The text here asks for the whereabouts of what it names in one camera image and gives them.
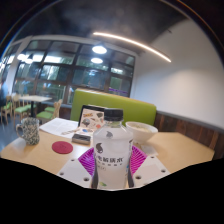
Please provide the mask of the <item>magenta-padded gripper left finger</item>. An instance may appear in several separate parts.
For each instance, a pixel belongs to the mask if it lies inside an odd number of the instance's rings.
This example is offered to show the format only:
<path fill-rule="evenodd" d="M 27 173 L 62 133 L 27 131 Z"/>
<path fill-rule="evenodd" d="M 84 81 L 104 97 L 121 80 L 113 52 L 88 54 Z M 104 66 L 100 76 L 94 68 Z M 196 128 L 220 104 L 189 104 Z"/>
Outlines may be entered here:
<path fill-rule="evenodd" d="M 77 159 L 69 159 L 57 175 L 84 188 L 94 186 L 94 149 L 90 148 Z"/>

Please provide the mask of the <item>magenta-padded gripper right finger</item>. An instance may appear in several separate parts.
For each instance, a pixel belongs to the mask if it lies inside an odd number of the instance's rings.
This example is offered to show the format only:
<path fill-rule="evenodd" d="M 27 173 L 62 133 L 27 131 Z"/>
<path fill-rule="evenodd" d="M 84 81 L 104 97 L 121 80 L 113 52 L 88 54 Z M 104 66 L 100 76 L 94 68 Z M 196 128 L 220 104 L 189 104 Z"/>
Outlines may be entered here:
<path fill-rule="evenodd" d="M 132 147 L 129 168 L 128 184 L 130 188 L 146 186 L 170 174 L 155 155 L 147 155 L 136 146 Z"/>

